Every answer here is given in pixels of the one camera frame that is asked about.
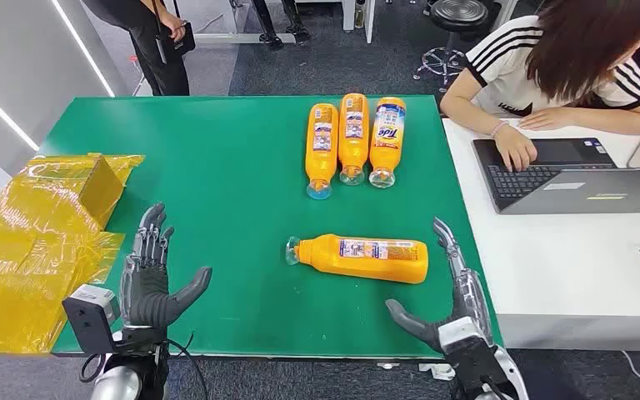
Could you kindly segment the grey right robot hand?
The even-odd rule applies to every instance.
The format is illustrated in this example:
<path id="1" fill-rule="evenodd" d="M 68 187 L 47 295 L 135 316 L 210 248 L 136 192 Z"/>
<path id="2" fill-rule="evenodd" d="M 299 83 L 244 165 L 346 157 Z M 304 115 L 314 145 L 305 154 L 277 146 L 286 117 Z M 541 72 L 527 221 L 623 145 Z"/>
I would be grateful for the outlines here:
<path id="1" fill-rule="evenodd" d="M 442 321 L 425 322 L 407 312 L 395 300 L 385 301 L 392 320 L 405 332 L 447 356 L 474 343 L 494 346 L 490 312 L 476 271 L 467 267 L 450 227 L 438 217 L 432 222 L 438 244 L 444 250 L 452 274 L 452 311 Z"/>

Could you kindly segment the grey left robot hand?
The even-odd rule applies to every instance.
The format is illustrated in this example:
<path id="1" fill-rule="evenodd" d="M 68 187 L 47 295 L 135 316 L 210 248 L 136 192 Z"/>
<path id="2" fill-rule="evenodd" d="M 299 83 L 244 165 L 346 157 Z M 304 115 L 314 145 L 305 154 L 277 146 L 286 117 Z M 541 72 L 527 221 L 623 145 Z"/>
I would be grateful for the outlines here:
<path id="1" fill-rule="evenodd" d="M 120 309 L 126 327 L 167 328 L 208 289 L 213 269 L 200 267 L 192 281 L 169 290 L 168 253 L 174 227 L 165 227 L 165 204 L 148 208 L 125 257 L 120 280 Z"/>

